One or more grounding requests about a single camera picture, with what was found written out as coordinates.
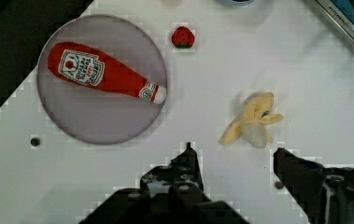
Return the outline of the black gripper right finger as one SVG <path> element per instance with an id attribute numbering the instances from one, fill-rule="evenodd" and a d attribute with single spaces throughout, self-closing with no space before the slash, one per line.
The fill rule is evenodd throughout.
<path id="1" fill-rule="evenodd" d="M 280 147 L 273 169 L 310 224 L 354 224 L 354 168 L 326 168 Z"/>

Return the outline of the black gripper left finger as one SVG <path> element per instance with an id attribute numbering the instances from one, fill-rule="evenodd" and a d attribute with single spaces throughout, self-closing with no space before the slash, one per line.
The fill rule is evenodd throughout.
<path id="1" fill-rule="evenodd" d="M 167 165 L 152 168 L 137 189 L 119 189 L 79 224 L 249 224 L 224 201 L 204 193 L 190 144 Z"/>

